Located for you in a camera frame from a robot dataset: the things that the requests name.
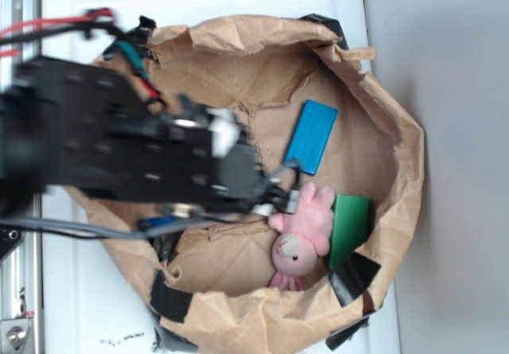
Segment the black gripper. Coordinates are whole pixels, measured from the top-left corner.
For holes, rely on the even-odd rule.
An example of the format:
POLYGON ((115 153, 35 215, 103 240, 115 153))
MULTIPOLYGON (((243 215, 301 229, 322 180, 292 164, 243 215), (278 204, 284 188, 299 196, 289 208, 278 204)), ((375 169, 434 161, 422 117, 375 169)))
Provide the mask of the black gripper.
POLYGON ((177 97, 176 113, 153 121, 150 200, 193 213, 248 214, 278 206, 278 179, 265 173, 234 111, 177 97))

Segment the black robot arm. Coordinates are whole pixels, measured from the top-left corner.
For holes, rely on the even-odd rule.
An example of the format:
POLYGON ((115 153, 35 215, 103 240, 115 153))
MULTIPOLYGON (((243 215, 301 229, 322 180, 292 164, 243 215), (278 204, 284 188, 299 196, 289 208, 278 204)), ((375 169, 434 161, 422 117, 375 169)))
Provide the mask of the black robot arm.
POLYGON ((50 185, 90 198, 247 213, 282 204, 247 128, 228 109, 178 98, 154 114, 114 70, 40 56, 1 95, 1 214, 50 185))

